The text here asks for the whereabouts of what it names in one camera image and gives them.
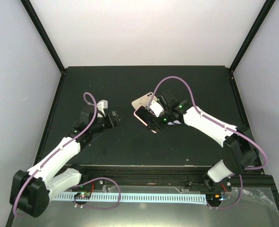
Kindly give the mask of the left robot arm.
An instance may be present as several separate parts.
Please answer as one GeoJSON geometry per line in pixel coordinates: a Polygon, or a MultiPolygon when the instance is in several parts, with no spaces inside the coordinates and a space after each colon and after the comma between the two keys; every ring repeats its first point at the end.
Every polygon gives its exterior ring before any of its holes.
{"type": "Polygon", "coordinates": [[[89,176],[78,164],[61,174],[59,171],[90,144],[95,134],[120,125],[119,113],[105,113],[105,109],[105,100],[96,106],[85,106],[80,119],[44,159],[28,170],[14,174],[9,198],[14,216],[18,215],[17,210],[21,210],[32,217],[39,217],[57,195],[75,186],[83,189],[89,185],[89,176]]]}

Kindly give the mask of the pink phone case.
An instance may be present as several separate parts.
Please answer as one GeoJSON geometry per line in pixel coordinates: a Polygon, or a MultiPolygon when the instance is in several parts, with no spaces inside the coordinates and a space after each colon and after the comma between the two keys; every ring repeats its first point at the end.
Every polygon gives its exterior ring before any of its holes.
{"type": "Polygon", "coordinates": [[[153,133],[158,133],[161,128],[157,123],[157,117],[145,106],[141,105],[134,111],[134,116],[153,133]]]}

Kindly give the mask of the beige cased phone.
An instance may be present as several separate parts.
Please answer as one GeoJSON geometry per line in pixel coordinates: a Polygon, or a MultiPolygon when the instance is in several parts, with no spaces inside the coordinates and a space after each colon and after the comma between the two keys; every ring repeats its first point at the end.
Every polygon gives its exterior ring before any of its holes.
{"type": "Polygon", "coordinates": [[[144,106],[146,108],[152,98],[152,95],[153,95],[152,92],[148,92],[147,94],[137,98],[136,100],[132,101],[131,103],[132,107],[135,110],[140,106],[144,106]]]}

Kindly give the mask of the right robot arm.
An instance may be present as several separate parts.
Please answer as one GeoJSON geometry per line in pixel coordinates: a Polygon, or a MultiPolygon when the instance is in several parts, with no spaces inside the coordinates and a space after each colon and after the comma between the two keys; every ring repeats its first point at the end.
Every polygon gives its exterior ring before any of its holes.
{"type": "Polygon", "coordinates": [[[187,125],[213,139],[224,150],[203,178],[203,185],[209,191],[215,190],[225,178],[242,174],[260,154],[249,127],[220,121],[193,101],[179,102],[169,90],[158,99],[152,98],[145,110],[151,114],[146,123],[150,130],[159,132],[170,123],[187,125]]]}

